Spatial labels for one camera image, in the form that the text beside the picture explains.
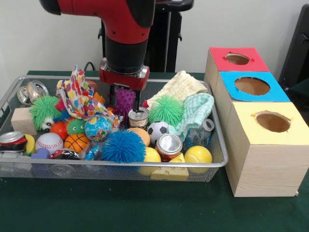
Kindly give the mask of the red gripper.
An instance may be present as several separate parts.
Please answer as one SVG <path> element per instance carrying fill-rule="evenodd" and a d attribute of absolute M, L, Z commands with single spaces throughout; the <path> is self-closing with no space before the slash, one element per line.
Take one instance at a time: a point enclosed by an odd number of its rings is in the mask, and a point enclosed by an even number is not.
<path fill-rule="evenodd" d="M 139 111 L 140 106 L 140 91 L 142 91 L 147 83 L 149 77 L 149 70 L 143 69 L 137 76 L 118 74 L 111 71 L 105 71 L 100 69 L 99 78 L 101 82 L 110 85 L 110 106 L 115 108 L 116 106 L 116 87 L 127 87 L 135 92 L 134 100 L 134 112 Z"/>

